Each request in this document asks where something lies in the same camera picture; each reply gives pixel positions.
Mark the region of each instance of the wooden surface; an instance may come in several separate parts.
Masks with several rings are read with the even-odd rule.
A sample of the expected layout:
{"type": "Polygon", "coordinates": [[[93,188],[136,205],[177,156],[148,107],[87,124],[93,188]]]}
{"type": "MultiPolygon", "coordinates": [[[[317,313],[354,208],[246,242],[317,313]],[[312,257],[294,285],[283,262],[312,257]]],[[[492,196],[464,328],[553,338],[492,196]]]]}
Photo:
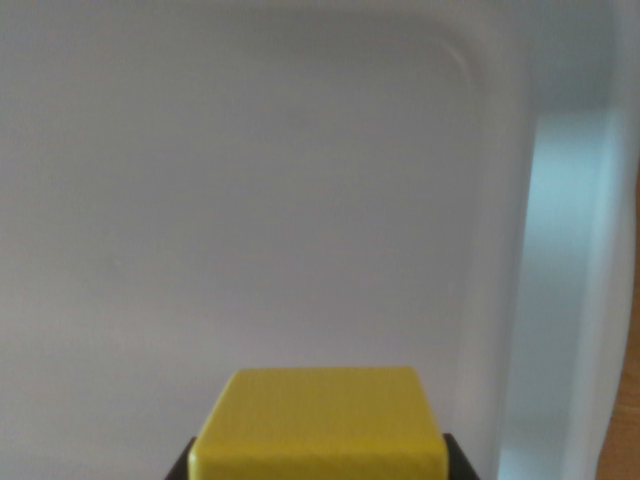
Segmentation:
{"type": "MultiPolygon", "coordinates": [[[[637,187],[636,212],[640,212],[640,191],[637,187]]],[[[598,480],[640,480],[640,242],[638,242],[640,229],[638,225],[640,225],[640,218],[636,225],[636,273],[631,328],[618,398],[600,454],[598,480]]]]}

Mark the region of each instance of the yellow block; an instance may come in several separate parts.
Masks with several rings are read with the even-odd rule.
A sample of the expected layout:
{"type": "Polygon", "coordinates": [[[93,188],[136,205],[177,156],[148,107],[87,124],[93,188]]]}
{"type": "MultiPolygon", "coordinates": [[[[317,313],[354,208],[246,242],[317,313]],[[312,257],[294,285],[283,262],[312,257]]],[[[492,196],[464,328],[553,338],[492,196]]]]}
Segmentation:
{"type": "Polygon", "coordinates": [[[190,480],[446,480],[415,370],[236,372],[189,455],[190,480]]]}

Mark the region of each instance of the yellow cube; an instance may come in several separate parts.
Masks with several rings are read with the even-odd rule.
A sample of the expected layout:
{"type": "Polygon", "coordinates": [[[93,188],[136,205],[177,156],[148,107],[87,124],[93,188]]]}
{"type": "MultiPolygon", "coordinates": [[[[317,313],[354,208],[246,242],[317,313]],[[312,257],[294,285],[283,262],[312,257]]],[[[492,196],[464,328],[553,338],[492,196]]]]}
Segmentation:
{"type": "Polygon", "coordinates": [[[409,367],[236,372],[190,480],[446,480],[447,447],[409,367]]]}

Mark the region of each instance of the white plastic container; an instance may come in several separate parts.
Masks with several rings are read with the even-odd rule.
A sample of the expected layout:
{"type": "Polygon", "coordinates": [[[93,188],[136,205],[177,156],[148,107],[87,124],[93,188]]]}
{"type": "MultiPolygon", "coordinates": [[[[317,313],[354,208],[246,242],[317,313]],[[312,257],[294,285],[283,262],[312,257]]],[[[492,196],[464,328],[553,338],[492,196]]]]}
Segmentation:
{"type": "Polygon", "coordinates": [[[631,298],[637,15],[3,6],[0,476],[161,478],[234,370],[368,364],[414,365],[484,479],[593,476],[631,298]],[[535,285],[562,262],[554,309],[535,285]]]}

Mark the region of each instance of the black holder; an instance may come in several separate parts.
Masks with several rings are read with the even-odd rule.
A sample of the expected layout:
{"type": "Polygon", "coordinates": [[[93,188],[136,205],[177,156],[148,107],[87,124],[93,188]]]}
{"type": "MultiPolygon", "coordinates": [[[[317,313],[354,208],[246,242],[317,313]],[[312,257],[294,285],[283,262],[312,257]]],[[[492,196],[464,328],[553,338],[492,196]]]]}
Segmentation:
{"type": "MultiPolygon", "coordinates": [[[[195,440],[187,444],[165,480],[189,480],[189,451],[195,440]]],[[[449,450],[449,480],[480,480],[453,435],[445,433],[444,441],[449,450]]]]}

